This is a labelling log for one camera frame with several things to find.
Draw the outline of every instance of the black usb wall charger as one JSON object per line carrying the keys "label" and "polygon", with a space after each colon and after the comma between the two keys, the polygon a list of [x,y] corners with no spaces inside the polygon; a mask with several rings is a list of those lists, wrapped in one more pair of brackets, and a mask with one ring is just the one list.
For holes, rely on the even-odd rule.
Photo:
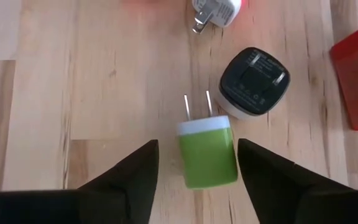
{"label": "black usb wall charger", "polygon": [[289,84],[290,73],[277,59],[250,47],[240,52],[224,71],[216,100],[229,114],[246,119],[269,112]]}

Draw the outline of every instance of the butcher block countertop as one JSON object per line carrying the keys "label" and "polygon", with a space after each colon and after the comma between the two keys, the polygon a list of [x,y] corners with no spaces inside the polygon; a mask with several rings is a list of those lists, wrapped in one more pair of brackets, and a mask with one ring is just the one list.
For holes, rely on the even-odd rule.
{"label": "butcher block countertop", "polygon": [[329,58],[357,13],[358,0],[248,0],[229,27],[196,35],[191,0],[0,0],[0,190],[74,189],[158,139],[151,223],[258,223],[242,179],[185,187],[176,138],[183,95],[207,117],[205,91],[247,47],[291,84],[268,114],[231,118],[235,142],[358,189],[358,132]]}

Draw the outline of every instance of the wooden table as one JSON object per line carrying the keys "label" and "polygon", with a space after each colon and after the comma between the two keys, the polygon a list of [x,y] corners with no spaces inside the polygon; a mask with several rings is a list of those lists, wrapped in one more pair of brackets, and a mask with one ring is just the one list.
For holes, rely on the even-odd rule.
{"label": "wooden table", "polygon": [[251,46],[278,58],[291,85],[268,114],[232,118],[235,139],[348,184],[345,143],[358,147],[358,136],[346,131],[328,55],[333,22],[357,16],[346,2],[249,0],[230,27],[196,35],[190,0],[23,0],[2,189],[75,188],[158,139],[151,223],[257,223],[241,179],[186,189],[175,131],[186,120],[183,95],[195,118],[206,117],[205,90],[216,93]]}

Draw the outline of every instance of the green charger body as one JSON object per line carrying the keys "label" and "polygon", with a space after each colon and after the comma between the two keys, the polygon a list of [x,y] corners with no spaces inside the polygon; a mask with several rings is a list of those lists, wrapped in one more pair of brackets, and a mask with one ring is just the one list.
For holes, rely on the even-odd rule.
{"label": "green charger body", "polygon": [[237,180],[236,155],[227,116],[181,123],[178,134],[189,189],[217,187]]}

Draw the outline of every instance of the white usb wall charger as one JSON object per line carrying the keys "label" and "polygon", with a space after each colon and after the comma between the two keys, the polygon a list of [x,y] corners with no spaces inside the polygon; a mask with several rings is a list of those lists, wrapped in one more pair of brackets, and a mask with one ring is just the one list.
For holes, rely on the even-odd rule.
{"label": "white usb wall charger", "polygon": [[227,27],[238,15],[242,0],[192,0],[196,9],[193,31],[200,34],[209,22]]}

